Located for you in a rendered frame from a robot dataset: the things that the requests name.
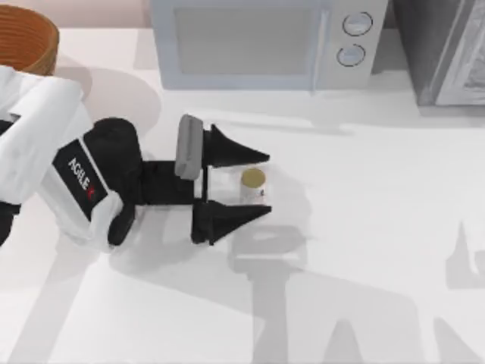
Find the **pale grey rounded box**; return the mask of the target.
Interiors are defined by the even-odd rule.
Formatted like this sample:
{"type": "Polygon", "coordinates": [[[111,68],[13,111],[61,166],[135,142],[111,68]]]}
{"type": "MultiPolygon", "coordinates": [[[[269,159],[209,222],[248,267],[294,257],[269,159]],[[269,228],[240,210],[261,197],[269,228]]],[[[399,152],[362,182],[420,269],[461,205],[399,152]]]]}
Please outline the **pale grey rounded box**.
{"type": "Polygon", "coordinates": [[[202,169],[204,143],[203,122],[184,115],[179,123],[175,175],[183,180],[197,180],[202,169]]]}

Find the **brown woven basket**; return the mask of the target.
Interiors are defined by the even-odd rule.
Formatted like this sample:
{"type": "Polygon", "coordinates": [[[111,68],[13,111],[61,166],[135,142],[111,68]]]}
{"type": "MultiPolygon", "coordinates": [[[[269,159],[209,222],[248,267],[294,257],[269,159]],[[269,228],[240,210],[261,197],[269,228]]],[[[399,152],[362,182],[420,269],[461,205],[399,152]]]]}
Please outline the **brown woven basket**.
{"type": "Polygon", "coordinates": [[[55,72],[60,31],[45,15],[0,3],[0,65],[40,76],[55,72]]]}

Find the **pale microwave oven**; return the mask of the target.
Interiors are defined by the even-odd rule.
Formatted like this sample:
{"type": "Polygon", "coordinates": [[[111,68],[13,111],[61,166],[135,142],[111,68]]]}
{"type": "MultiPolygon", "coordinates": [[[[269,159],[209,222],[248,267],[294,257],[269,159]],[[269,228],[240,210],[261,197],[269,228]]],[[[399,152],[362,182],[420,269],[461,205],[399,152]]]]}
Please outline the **pale microwave oven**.
{"type": "Polygon", "coordinates": [[[181,90],[310,91],[322,8],[328,13],[316,92],[368,84],[389,0],[149,0],[161,82],[181,90]],[[363,36],[343,30],[368,12],[363,36]],[[359,44],[365,60],[343,67],[336,54],[359,44]]]}

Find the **round microwave knob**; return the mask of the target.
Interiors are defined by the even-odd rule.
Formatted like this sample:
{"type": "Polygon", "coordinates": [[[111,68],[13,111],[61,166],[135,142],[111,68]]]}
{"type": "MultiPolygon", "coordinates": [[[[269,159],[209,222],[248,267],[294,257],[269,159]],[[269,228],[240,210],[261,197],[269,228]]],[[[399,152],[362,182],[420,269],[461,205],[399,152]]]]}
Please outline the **round microwave knob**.
{"type": "Polygon", "coordinates": [[[349,14],[343,21],[343,30],[349,36],[363,36],[373,26],[373,17],[368,12],[349,14]]]}
{"type": "Polygon", "coordinates": [[[366,50],[359,44],[343,46],[336,54],[337,62],[343,67],[356,67],[360,65],[366,57],[366,50]]]}

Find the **white can with gold lid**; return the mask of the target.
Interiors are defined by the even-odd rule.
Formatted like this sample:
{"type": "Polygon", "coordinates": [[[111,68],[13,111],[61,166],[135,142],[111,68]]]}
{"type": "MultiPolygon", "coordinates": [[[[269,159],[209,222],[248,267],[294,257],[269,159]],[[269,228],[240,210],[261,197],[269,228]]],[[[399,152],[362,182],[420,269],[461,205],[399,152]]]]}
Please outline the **white can with gold lid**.
{"type": "Polygon", "coordinates": [[[244,204],[264,205],[266,175],[260,168],[247,168],[240,180],[240,200],[244,204]]]}

